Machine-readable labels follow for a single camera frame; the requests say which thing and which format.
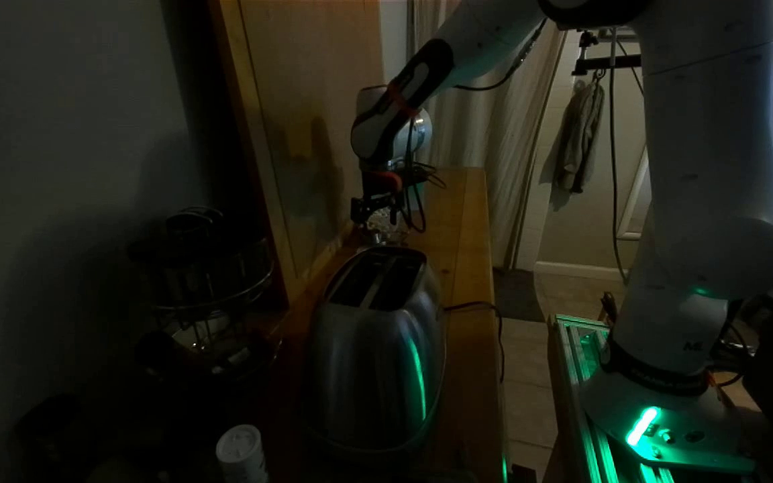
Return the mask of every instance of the green light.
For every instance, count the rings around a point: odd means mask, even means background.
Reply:
[[[422,410],[422,419],[428,419],[428,398],[427,398],[427,384],[423,384],[422,356],[418,356],[415,343],[411,343],[411,356],[414,356],[415,387],[418,387],[418,410]]]
[[[705,288],[694,288],[691,293],[699,297],[710,297],[710,289],[705,289]]]
[[[644,414],[635,419],[635,425],[630,426],[624,442],[634,447],[638,442],[638,438],[647,434],[647,430],[651,426],[651,421],[660,415],[660,410],[654,405],[644,407]]]
[[[499,456],[499,474],[501,474],[501,483],[509,483],[509,470],[513,464],[509,464],[509,460],[506,456]]]

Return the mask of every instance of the wooden cabinet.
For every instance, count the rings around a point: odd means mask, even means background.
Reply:
[[[380,84],[377,0],[208,0],[286,301],[349,229],[358,193],[349,132]]]

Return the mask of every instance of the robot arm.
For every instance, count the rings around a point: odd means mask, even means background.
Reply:
[[[541,9],[533,0],[459,3],[436,34],[388,80],[385,93],[357,115],[350,147],[361,168],[385,168],[392,139],[427,96],[487,73],[538,22]]]
[[[628,446],[628,419],[647,405],[682,410],[675,431],[691,421],[710,431],[722,407],[705,364],[726,301],[773,288],[773,0],[463,0],[361,111],[350,147],[361,168],[385,168],[395,135],[428,93],[494,68],[541,15],[630,22],[644,57],[651,219],[583,407]],[[651,447],[640,460],[662,464],[666,442]]]

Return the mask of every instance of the green led light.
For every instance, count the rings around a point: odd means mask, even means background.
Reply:
[[[651,421],[660,415],[660,410],[654,405],[644,407],[635,419],[635,425],[630,426],[624,442],[634,447],[644,434],[647,430],[651,426]]]
[[[509,483],[509,460],[506,456],[499,456],[499,474],[501,474],[501,483]]]
[[[427,392],[427,384],[423,384],[423,374],[422,374],[422,356],[418,356],[418,347],[411,343],[411,356],[414,356],[414,371],[415,371],[415,387],[418,387],[418,414],[422,419],[428,419],[428,392]]]

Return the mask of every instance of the wooden panel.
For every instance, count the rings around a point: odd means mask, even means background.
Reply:
[[[428,231],[408,234],[405,245],[427,253],[428,266],[440,278],[442,304],[494,301],[491,278],[491,234],[487,234],[487,187],[477,168],[442,171],[447,190],[428,193]],[[316,277],[297,297],[281,324],[285,348],[273,371],[273,384],[266,392],[262,446],[270,480],[384,480],[361,470],[340,466],[320,460],[303,441],[295,405],[303,374],[303,340],[310,312],[345,257],[354,256],[345,245],[337,257]],[[497,320],[491,312],[460,312],[446,320],[447,367],[442,403],[427,441],[422,464],[411,474],[442,474],[456,466],[469,470],[477,480],[499,480],[505,462],[505,431],[499,410],[499,351]]]
[[[349,229],[354,103],[380,80],[376,0],[212,0],[240,136],[291,301]]]

